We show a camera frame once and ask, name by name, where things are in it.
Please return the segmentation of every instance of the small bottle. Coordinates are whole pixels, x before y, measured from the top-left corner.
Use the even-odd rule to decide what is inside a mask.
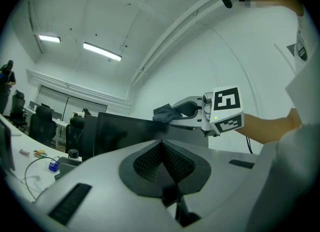
[[[54,157],[49,163],[49,170],[56,172],[59,169],[59,156]]]
[[[76,149],[70,149],[68,152],[68,158],[73,160],[79,160],[79,152]]]

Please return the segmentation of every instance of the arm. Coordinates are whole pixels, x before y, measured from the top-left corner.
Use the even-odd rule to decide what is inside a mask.
[[[261,144],[278,141],[302,124],[296,109],[291,109],[287,117],[276,120],[264,120],[250,114],[244,114],[244,118],[244,127],[236,131]]]
[[[9,86],[13,86],[13,85],[15,85],[15,84],[17,84],[16,82],[8,82],[7,83],[7,85],[9,85]]]
[[[304,15],[304,7],[299,0],[282,0],[279,4],[283,7],[291,9],[299,17]]]

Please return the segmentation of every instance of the black cap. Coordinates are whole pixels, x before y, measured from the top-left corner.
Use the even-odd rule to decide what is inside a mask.
[[[79,152],[76,149],[70,149],[68,152],[68,158],[77,159],[79,157]]]

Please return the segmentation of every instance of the blue object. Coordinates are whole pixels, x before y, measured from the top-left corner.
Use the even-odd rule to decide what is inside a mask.
[[[49,170],[56,172],[58,169],[59,169],[59,161],[58,162],[51,161],[49,164]]]
[[[5,83],[6,76],[4,74],[0,74],[0,82]]]

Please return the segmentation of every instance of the black slot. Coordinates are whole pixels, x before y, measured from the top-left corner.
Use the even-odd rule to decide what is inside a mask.
[[[49,213],[49,216],[62,225],[66,225],[91,188],[90,185],[77,184]]]
[[[247,168],[247,169],[252,169],[254,166],[253,162],[245,162],[245,161],[235,160],[235,159],[231,160],[229,163],[236,166],[243,167],[243,168]]]

